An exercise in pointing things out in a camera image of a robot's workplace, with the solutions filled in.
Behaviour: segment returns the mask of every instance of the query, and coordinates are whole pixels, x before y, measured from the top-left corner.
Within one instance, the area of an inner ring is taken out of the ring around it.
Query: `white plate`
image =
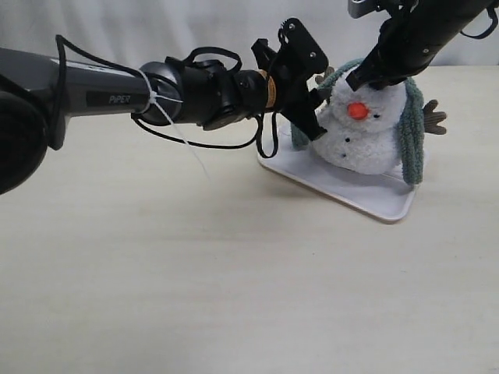
[[[264,144],[266,153],[271,148],[272,142],[268,140]],[[258,161],[280,175],[388,223],[407,216],[417,190],[417,186],[404,182],[402,167],[386,175],[361,175],[331,165],[309,150],[293,149],[289,125],[279,129],[278,154],[271,159],[259,155]]]

